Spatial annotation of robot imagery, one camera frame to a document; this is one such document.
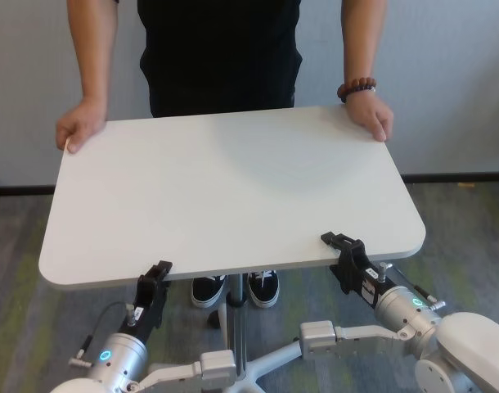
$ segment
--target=person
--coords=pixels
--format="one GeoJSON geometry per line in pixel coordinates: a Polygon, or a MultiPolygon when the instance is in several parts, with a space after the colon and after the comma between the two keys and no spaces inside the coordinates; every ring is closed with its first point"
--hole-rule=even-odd
{"type": "MultiPolygon", "coordinates": [[[[83,97],[57,121],[56,145],[68,143],[74,154],[106,122],[118,0],[67,0],[67,6],[83,97]]],[[[295,43],[299,6],[300,0],[137,0],[146,28],[141,68],[151,114],[292,107],[302,61],[295,43]]],[[[386,7],[387,0],[343,0],[341,7],[345,105],[381,142],[392,134],[393,113],[371,86],[356,87],[372,76],[386,7]]],[[[225,276],[195,279],[193,304],[213,305],[225,284],[225,276]]],[[[248,284],[257,306],[275,304],[276,271],[249,274],[248,284]]]]}

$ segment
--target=metal pole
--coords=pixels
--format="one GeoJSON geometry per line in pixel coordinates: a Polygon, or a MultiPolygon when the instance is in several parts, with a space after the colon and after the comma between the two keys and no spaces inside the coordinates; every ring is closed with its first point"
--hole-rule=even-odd
{"type": "Polygon", "coordinates": [[[233,351],[237,379],[246,375],[246,297],[242,274],[228,277],[230,292],[226,296],[227,305],[227,347],[233,351]]]}

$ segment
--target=hand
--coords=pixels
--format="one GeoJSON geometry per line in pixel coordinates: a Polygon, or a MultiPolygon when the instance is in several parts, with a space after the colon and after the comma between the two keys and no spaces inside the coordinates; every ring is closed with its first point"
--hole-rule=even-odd
{"type": "Polygon", "coordinates": [[[351,120],[366,127],[375,140],[384,142],[393,135],[393,112],[374,92],[363,90],[350,94],[346,109],[351,120]]]}
{"type": "Polygon", "coordinates": [[[96,99],[83,98],[56,122],[56,146],[64,150],[66,140],[70,138],[68,151],[74,154],[92,135],[104,128],[105,122],[106,104],[96,99]]]}

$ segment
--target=table caster wheel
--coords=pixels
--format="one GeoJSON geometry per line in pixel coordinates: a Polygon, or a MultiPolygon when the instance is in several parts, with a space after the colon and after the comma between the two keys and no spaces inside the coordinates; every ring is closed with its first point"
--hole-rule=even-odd
{"type": "Polygon", "coordinates": [[[208,325],[213,329],[220,329],[220,319],[218,319],[218,311],[214,311],[209,315],[208,325]]]}

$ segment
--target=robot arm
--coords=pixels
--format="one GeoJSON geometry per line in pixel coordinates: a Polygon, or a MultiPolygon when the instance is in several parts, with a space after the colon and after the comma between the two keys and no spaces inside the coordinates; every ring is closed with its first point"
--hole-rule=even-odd
{"type": "MultiPolygon", "coordinates": [[[[70,364],[89,368],[88,378],[67,381],[52,393],[200,393],[203,389],[230,386],[235,382],[236,366],[230,350],[202,354],[199,362],[161,368],[144,380],[135,381],[147,360],[146,342],[151,331],[162,323],[169,287],[164,279],[171,267],[170,262],[160,261],[138,279],[133,313],[124,319],[119,331],[108,338],[95,363],[86,362],[80,356],[70,360],[70,364]]],[[[90,341],[91,336],[85,341],[83,352],[90,341]]]]}
{"type": "Polygon", "coordinates": [[[318,353],[338,355],[391,353],[414,355],[416,380],[426,393],[471,392],[476,384],[485,392],[499,392],[499,325],[481,315],[452,314],[444,319],[434,311],[443,305],[426,299],[385,277],[387,264],[377,269],[364,244],[344,235],[326,233],[321,239],[340,250],[330,269],[344,293],[355,291],[375,310],[384,326],[333,327],[329,321],[301,325],[304,358],[318,353]]]}

